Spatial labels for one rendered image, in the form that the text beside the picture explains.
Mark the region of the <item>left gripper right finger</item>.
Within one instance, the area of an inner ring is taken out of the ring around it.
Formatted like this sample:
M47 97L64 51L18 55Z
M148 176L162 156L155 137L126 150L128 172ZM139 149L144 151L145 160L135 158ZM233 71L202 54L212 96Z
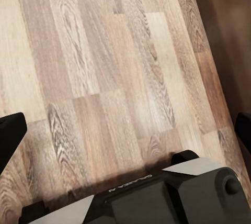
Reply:
M234 130L251 154L251 114L239 112Z

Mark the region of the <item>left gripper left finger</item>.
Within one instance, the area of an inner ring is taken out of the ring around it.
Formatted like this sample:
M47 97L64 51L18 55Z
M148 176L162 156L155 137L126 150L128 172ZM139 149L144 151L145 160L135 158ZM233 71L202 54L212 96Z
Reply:
M0 117L0 175L27 132L22 112Z

